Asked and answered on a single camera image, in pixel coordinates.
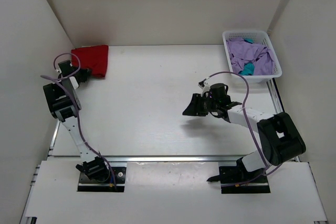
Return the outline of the red t shirt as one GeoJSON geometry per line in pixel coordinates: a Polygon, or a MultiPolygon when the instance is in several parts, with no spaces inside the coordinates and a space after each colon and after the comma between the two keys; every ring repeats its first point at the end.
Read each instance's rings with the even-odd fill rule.
{"type": "Polygon", "coordinates": [[[109,46],[99,45],[76,48],[71,51],[80,61],[81,69],[91,70],[91,75],[97,79],[104,79],[108,67],[109,46]]]}

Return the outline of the purple t shirt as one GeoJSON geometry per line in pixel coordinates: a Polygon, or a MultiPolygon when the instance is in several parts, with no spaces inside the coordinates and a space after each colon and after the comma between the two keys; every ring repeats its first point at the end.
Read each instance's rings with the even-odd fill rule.
{"type": "Polygon", "coordinates": [[[244,65],[251,62],[255,66],[253,76],[272,75],[275,67],[273,51],[265,45],[250,43],[237,37],[226,41],[232,72],[239,74],[244,65]]]}

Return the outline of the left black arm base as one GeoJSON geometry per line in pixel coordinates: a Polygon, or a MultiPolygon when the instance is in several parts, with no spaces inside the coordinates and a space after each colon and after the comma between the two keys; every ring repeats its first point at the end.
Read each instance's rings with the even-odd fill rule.
{"type": "Polygon", "coordinates": [[[126,166],[112,166],[115,181],[110,185],[112,175],[110,170],[103,171],[98,176],[89,178],[83,171],[82,165],[77,164],[76,169],[80,171],[77,191],[79,192],[104,192],[104,193],[123,193],[127,176],[126,166]]]}

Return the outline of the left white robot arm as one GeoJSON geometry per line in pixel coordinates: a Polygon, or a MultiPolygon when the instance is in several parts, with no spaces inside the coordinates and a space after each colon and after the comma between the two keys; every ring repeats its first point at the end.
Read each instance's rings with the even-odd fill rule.
{"type": "Polygon", "coordinates": [[[70,60],[60,62],[58,66],[59,80],[43,86],[50,114],[66,128],[79,152],[81,164],[77,164],[76,169],[90,180],[105,183],[111,176],[110,169],[101,154],[83,140],[78,123],[81,104],[75,88],[87,81],[90,70],[78,69],[70,60]]]}

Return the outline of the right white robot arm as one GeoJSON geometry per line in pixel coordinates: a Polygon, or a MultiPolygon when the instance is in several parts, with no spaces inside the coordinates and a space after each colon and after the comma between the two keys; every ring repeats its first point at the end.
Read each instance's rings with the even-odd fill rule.
{"type": "Polygon", "coordinates": [[[236,177],[247,182],[255,171],[263,172],[269,166],[282,163],[306,152],[306,145],[292,118],[286,112],[267,114],[247,109],[242,103],[232,101],[228,86],[223,83],[200,83],[202,93],[195,93],[184,116],[207,116],[223,119],[249,129],[256,143],[256,151],[237,161],[236,177]]]}

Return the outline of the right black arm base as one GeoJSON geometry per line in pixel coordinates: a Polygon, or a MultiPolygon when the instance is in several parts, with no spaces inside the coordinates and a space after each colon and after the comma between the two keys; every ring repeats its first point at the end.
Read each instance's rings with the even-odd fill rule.
{"type": "Polygon", "coordinates": [[[207,182],[220,182],[222,194],[271,193],[264,170],[260,168],[249,172],[242,158],[236,161],[236,166],[220,166],[219,174],[208,178],[207,182]]]}

